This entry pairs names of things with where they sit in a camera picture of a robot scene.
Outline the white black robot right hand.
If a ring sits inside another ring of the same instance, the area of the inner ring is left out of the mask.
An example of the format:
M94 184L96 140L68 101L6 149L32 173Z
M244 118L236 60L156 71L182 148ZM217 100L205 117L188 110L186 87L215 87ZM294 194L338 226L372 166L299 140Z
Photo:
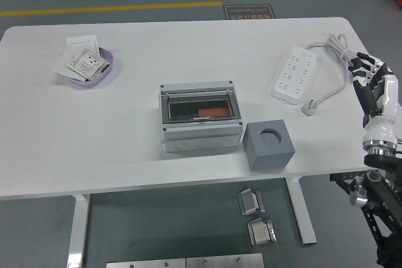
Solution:
M359 103L364 112L364 149L375 145L396 148L393 131L398 107L398 79L380 59L358 52L348 67Z

